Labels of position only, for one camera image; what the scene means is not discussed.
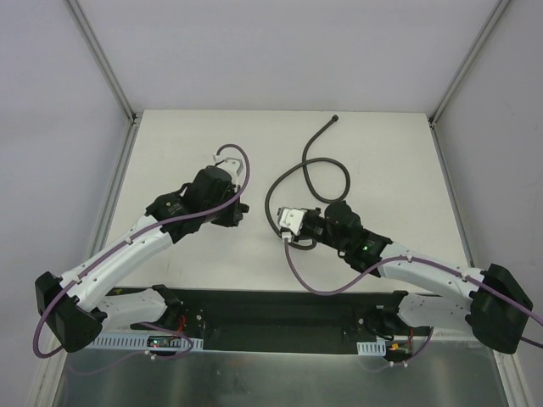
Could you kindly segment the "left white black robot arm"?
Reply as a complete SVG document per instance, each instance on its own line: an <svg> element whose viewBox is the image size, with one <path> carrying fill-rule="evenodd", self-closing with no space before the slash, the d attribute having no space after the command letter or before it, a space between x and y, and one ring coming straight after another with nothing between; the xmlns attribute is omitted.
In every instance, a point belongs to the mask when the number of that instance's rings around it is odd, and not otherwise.
<svg viewBox="0 0 543 407"><path fill-rule="evenodd" d="M124 235L82 265L61 276L39 276L39 327L47 326L68 353L85 348L109 329L151 323L181 331L182 304L166 286L119 296L110 291L143 262L203 224L238 226L249 212L240 201L243 188L238 178L243 170L243 162L232 158L205 167L179 190L158 196Z"/></svg>

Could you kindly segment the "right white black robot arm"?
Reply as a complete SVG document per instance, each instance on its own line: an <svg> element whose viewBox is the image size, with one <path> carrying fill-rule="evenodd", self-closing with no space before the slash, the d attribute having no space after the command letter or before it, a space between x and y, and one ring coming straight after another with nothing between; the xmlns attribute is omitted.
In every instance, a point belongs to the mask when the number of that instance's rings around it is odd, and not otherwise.
<svg viewBox="0 0 543 407"><path fill-rule="evenodd" d="M487 269L448 265L364 228L346 202L325 210L290 209L280 221L293 239L333 248L360 274L406 282L428 291L408 293L382 313L383 328L401 334L409 327L441 327L471 332L483 345L514 354L533 304L512 273L501 265Z"/></svg>

